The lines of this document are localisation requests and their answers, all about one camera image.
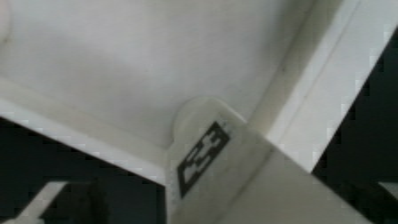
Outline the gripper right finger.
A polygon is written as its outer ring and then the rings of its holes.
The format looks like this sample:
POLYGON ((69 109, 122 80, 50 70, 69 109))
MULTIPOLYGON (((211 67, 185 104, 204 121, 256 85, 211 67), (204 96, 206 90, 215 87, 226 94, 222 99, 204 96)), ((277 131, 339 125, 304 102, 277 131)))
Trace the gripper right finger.
POLYGON ((398 224, 398 183, 377 182, 373 190, 375 224, 398 224))

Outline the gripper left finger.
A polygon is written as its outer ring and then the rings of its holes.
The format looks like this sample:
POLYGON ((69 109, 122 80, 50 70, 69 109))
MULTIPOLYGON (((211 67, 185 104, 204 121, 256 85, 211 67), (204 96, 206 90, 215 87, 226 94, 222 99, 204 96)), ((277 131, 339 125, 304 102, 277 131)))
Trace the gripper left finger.
POLYGON ((50 181, 5 224, 110 224, 106 193, 96 181, 50 181))

